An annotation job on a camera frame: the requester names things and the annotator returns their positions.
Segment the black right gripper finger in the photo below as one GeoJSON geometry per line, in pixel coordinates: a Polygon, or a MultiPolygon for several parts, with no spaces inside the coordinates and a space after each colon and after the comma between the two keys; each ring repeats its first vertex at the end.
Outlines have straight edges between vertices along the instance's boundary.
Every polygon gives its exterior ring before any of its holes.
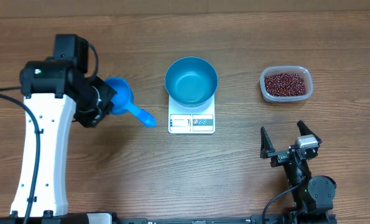
{"type": "Polygon", "coordinates": [[[322,140],[313,131],[311,131],[302,120],[297,122],[297,126],[301,136],[313,135],[319,144],[322,143],[322,140]]]}
{"type": "Polygon", "coordinates": [[[261,128],[261,152],[260,158],[267,159],[272,157],[273,153],[275,153],[275,149],[273,144],[269,138],[269,135],[265,129],[265,127],[261,128]]]}

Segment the blue plastic measuring scoop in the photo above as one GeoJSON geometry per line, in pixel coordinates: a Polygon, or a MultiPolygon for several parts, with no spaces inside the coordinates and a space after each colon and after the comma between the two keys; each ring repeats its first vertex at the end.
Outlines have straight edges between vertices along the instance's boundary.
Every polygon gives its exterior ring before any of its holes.
{"type": "Polygon", "coordinates": [[[145,127],[151,128],[157,126],[155,118],[150,113],[134,104],[134,94],[124,78],[108,78],[105,80],[105,83],[116,91],[116,94],[111,99],[113,107],[109,111],[110,114],[122,115],[130,112],[145,127]]]}

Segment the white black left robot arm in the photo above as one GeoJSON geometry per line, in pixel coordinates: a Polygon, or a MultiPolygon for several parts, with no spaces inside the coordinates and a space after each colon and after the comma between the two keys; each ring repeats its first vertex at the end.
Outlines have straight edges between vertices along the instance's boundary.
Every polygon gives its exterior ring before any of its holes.
{"type": "Polygon", "coordinates": [[[65,186],[73,121],[95,127],[116,94],[96,73],[86,77],[94,47],[75,34],[58,34],[53,55],[30,61],[20,72],[25,110],[21,175],[10,214],[0,223],[116,223],[112,212],[69,213],[65,186]]]}

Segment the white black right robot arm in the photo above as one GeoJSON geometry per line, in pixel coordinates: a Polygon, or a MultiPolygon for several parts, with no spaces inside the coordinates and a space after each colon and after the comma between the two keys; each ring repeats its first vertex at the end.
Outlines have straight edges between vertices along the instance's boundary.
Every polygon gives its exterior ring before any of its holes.
{"type": "Polygon", "coordinates": [[[287,150],[276,151],[264,127],[261,128],[260,158],[270,159],[271,167],[283,167],[289,189],[276,195],[261,215],[252,215],[253,223],[336,223],[330,215],[336,193],[336,182],[328,176],[312,176],[307,162],[318,155],[322,140],[302,121],[297,122],[300,136],[287,150]],[[277,199],[292,194],[294,206],[279,215],[267,210],[277,199]]]}

